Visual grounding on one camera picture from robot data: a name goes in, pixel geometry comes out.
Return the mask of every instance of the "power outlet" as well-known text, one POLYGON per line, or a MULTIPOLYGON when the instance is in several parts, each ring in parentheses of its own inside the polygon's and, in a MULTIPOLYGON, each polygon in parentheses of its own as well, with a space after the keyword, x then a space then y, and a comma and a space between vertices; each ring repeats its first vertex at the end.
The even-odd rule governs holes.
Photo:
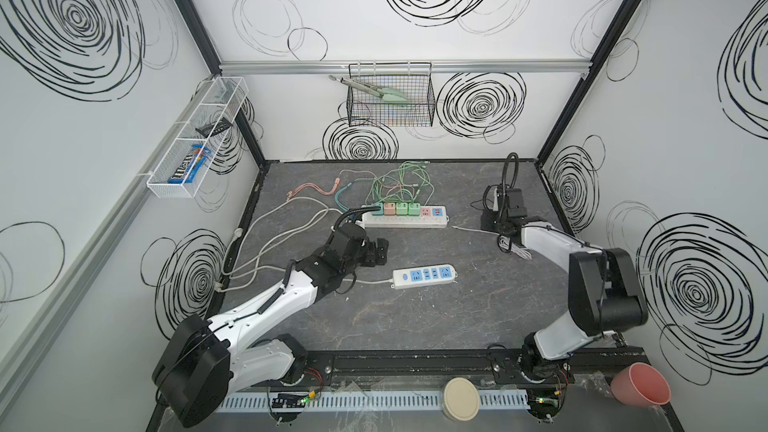
POLYGON ((398 268, 392 271, 394 289, 450 284, 454 280, 456 280, 456 269, 450 264, 398 268))

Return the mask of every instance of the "white wire basket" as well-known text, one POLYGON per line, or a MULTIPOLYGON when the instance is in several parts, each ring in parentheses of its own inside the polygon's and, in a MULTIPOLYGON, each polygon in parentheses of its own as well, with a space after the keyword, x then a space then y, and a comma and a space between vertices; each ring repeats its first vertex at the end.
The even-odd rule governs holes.
POLYGON ((235 117, 247 93, 243 77, 213 80, 147 180, 147 187, 157 197, 195 197, 221 144, 237 127, 235 117), (228 129, 216 133, 217 128, 227 123, 228 129))

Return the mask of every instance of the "black frame post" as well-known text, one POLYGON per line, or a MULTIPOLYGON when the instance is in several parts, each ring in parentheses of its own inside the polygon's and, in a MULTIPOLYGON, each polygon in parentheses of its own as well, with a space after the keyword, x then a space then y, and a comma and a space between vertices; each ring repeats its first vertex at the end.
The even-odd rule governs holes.
MULTIPOLYGON (((174 1, 179 8, 181 16, 184 18, 184 22, 187 24, 190 34, 192 34, 194 42, 197 44, 197 49, 200 51, 203 60, 205 60, 205 63, 208 66, 208 70, 215 75, 221 74, 221 59, 219 59, 219 54, 216 53, 214 43, 210 40, 210 37, 208 37, 208 33, 206 32, 200 15, 197 13, 194 3, 192 0, 174 1)), ((240 134, 245 140, 245 144, 248 145, 250 154, 254 157, 258 167, 261 170, 267 170, 269 164, 264 158, 264 153, 262 152, 261 147, 259 147, 259 143, 254 135, 254 130, 250 128, 250 125, 246 118, 243 117, 243 114, 237 114, 235 123, 237 124, 237 129, 240 130, 240 134)))
POLYGON ((598 78, 598 74, 603 68, 603 64, 608 60, 610 54, 613 52, 616 43, 619 42, 621 34, 624 33, 624 29, 632 19, 632 15, 638 9, 642 0, 624 0, 619 10, 616 12, 614 19, 610 22, 608 30, 603 35, 603 39, 600 41, 598 48, 595 50, 592 56, 592 67, 590 67, 589 74, 585 78, 579 81, 576 88, 571 93, 571 97, 565 103, 565 108, 560 114, 558 120, 554 123, 554 127, 549 133, 549 137, 544 142, 542 150, 538 153, 538 161, 543 164, 547 161, 552 151, 558 144, 558 141, 568 128, 568 124, 571 122, 574 114, 578 110, 581 102, 589 92, 592 84, 598 78))

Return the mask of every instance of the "round container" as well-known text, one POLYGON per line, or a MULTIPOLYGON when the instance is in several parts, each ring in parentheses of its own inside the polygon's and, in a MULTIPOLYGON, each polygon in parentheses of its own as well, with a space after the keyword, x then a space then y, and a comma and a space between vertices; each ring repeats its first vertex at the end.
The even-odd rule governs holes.
POLYGON ((614 397, 626 405, 652 407, 664 405, 672 398, 667 379, 648 364, 635 362, 610 382, 614 397))
POLYGON ((451 420, 471 420, 480 410, 480 394, 465 378, 456 377, 442 389, 442 411, 451 420))

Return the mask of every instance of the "wire basket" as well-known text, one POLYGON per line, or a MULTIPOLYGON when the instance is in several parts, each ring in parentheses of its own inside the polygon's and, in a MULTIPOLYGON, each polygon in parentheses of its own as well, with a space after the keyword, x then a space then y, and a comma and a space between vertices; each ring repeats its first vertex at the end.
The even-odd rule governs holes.
POLYGON ((350 64, 348 69, 350 77, 357 82, 396 89, 408 98, 408 103, 385 103, 379 97, 350 87, 346 94, 350 126, 432 126, 437 102, 430 62, 357 63, 350 64))
POLYGON ((232 128, 245 101, 243 77, 217 77, 147 180, 160 198, 192 198, 232 128), (216 133, 219 126, 229 128, 216 133))

